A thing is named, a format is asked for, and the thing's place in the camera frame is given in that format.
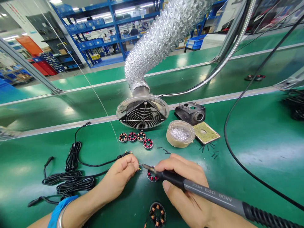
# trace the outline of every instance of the soldering iron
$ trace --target soldering iron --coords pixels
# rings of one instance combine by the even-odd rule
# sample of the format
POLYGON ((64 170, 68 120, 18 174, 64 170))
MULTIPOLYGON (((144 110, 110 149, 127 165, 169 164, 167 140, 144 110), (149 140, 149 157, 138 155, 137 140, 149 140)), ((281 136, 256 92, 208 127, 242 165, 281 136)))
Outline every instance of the soldering iron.
POLYGON ((266 227, 292 227, 292 228, 303 228, 298 224, 287 221, 286 219, 277 217, 268 212, 262 211, 256 207, 250 206, 249 204, 239 201, 238 199, 232 198, 225 194, 211 190, 205 186, 196 184, 186 178, 180 176, 177 173, 164 170, 163 172, 157 172, 154 167, 142 164, 142 166, 155 173, 159 179, 167 180, 183 191, 192 192, 204 199, 215 203, 231 212, 234 212, 250 221, 260 223, 266 227))

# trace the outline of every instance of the flexible aluminum duct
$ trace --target flexible aluminum duct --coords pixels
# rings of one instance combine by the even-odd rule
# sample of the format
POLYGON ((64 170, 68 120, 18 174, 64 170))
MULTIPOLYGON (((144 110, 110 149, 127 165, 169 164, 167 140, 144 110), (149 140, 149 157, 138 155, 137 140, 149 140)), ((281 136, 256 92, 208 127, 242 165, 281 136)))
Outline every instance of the flexible aluminum duct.
POLYGON ((162 97, 162 98, 163 97, 172 97, 172 96, 179 96, 179 95, 183 95, 183 94, 186 94, 186 93, 190 93, 190 92, 193 92, 194 90, 199 89, 203 85, 207 84, 211 79, 213 79, 222 70, 222 68, 226 65, 226 63, 232 57, 232 55, 236 51, 238 45, 242 41, 242 37, 244 36, 244 34, 246 32, 247 26, 249 24, 249 20, 251 18, 252 13, 253 13, 255 3, 256 3, 256 0, 251 0, 248 11, 247 11, 247 15, 246 15, 243 27, 242 27, 242 30, 240 32, 240 35, 237 38, 237 41, 235 42, 235 44, 234 44, 233 48, 231 49, 230 53, 227 55, 227 57, 224 59, 224 61, 216 68, 216 70, 212 73, 212 75, 210 75, 207 79, 205 79, 203 82, 201 82, 197 86, 195 86, 195 87, 193 87, 193 88, 191 88, 187 91, 180 92, 180 93, 156 95, 155 97, 162 97))
POLYGON ((166 58, 207 12, 212 0, 171 0, 130 51, 124 73, 133 93, 147 85, 144 74, 166 58))

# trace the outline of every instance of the blue rack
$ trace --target blue rack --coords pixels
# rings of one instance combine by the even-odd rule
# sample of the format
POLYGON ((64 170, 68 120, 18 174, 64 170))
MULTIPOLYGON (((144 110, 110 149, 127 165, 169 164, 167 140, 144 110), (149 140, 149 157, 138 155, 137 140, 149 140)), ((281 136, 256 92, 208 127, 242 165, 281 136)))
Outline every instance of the blue rack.
POLYGON ((121 38, 118 26, 122 25, 122 24, 132 23, 132 22, 135 22, 135 21, 149 19, 149 18, 154 18, 155 19, 156 16, 160 15, 160 9, 162 8, 162 4, 163 4, 164 0, 153 1, 154 6, 155 6, 155 12, 150 13, 150 14, 145 14, 143 16, 126 18, 126 19, 122 19, 122 20, 116 20, 115 11, 123 9, 123 8, 131 7, 131 6, 139 5, 139 4, 145 4, 145 3, 148 3, 148 2, 152 2, 152 0, 119 0, 119 1, 107 0, 107 2, 104 2, 104 3, 99 3, 99 4, 79 8, 77 11, 74 11, 71 6, 65 5, 65 4, 60 5, 59 8, 58 8, 58 6, 56 7, 55 5, 52 4, 52 7, 55 10, 55 12, 57 13, 57 15, 59 16, 61 22, 66 27, 69 35, 72 37, 74 43, 78 47, 80 53, 82 54, 83 58, 87 62, 88 66, 90 68, 92 68, 92 67, 94 67, 95 63, 91 59, 91 56, 90 56, 90 53, 92 53, 91 49, 102 48, 102 47, 106 47, 108 45, 115 44, 115 43, 119 44, 120 50, 123 54, 122 61, 125 61, 126 55, 124 54, 125 50, 123 48, 123 42, 133 40, 133 39, 136 39, 138 37, 142 37, 142 34, 139 34, 138 36, 131 36, 131 37, 127 37, 127 38, 121 38), (92 26, 92 27, 89 27, 89 28, 86 27, 86 28, 83 28, 83 29, 77 29, 77 30, 75 29, 74 31, 71 31, 69 29, 69 26, 63 20, 63 18, 67 18, 69 23, 72 25, 71 18, 73 18, 76 21, 76 19, 90 17, 90 16, 94 16, 94 15, 97 15, 97 14, 107 13, 107 12, 111 13, 113 22, 106 23, 106 24, 101 24, 101 25, 95 25, 95 26, 92 26), (81 41, 82 39, 80 38, 80 34, 85 39, 84 33, 92 32, 92 31, 96 31, 96 30, 100 30, 100 29, 105 29, 105 28, 109 28, 109 27, 114 27, 115 28, 116 36, 117 36, 116 41, 104 42, 104 43, 101 43, 101 44, 98 44, 98 45, 93 45, 93 46, 89 46, 89 47, 80 48, 78 46, 78 43, 76 42, 76 40, 73 38, 73 35, 76 35, 78 40, 81 41))

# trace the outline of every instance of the blue wristband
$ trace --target blue wristband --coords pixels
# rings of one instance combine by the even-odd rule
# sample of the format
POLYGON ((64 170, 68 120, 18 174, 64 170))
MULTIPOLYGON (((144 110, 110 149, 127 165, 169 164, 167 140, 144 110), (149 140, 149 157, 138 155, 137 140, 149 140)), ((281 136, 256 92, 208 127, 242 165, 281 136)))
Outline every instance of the blue wristband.
POLYGON ((65 198, 64 200, 60 201, 59 204, 55 207, 55 209, 52 212, 51 219, 50 219, 50 222, 48 223, 47 228, 56 228, 57 221, 58 221, 58 218, 59 218, 59 215, 60 215, 62 209, 66 205, 68 205, 70 202, 72 202, 73 200, 75 200, 77 198, 78 198, 78 196, 76 195, 76 196, 71 196, 71 197, 65 198))

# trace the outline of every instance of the fan grille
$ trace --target fan grille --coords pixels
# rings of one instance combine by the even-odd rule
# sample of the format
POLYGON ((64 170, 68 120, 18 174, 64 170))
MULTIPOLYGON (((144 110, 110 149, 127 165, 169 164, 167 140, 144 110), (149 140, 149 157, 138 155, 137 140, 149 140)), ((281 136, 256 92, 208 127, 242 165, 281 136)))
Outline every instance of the fan grille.
POLYGON ((162 118, 158 110, 153 107, 137 108, 127 114, 125 124, 136 129, 147 129, 158 125, 166 120, 162 118))

